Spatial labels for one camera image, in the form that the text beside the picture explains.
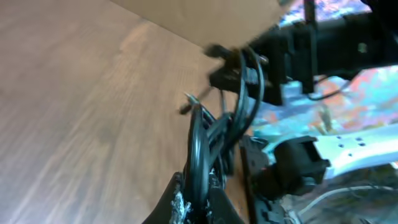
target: floor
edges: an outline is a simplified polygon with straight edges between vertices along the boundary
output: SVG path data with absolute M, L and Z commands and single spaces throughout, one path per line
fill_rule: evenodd
M 108 0 L 0 1 L 0 223 L 143 221 L 185 163 L 183 92 L 214 66 Z

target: robotic arm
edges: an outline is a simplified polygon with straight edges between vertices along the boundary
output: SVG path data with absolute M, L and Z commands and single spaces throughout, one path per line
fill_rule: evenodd
M 361 70 L 398 64 L 398 2 L 363 0 L 372 12 L 317 22 L 313 0 L 305 0 L 305 21 L 273 28 L 242 49 L 219 45 L 206 54 L 225 60 L 209 75 L 210 86 L 238 94 L 233 113 L 218 118 L 189 95 L 180 113 L 192 111 L 188 157 L 172 177 L 144 223 L 242 223 L 228 200 L 226 175 L 233 174 L 233 147 L 239 142 L 251 223 L 284 223 L 278 199 L 311 192 L 325 179 L 398 161 L 398 124 L 339 136 L 306 136 L 280 143 L 270 164 L 262 139 L 244 136 L 261 101 L 283 105 L 281 85 L 302 83 L 314 92 L 317 75 L 352 80 Z M 248 97 L 256 99 L 250 114 Z

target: wooden surface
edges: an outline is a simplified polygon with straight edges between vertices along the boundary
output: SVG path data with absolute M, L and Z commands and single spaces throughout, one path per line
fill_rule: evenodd
M 183 92 L 214 63 L 107 0 L 0 1 L 0 223 L 143 221 L 185 163 Z

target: wood grain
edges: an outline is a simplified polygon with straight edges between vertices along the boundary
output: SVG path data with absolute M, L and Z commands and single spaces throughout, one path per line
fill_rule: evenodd
M 0 223 L 143 221 L 185 163 L 183 92 L 214 66 L 107 0 L 0 1 Z

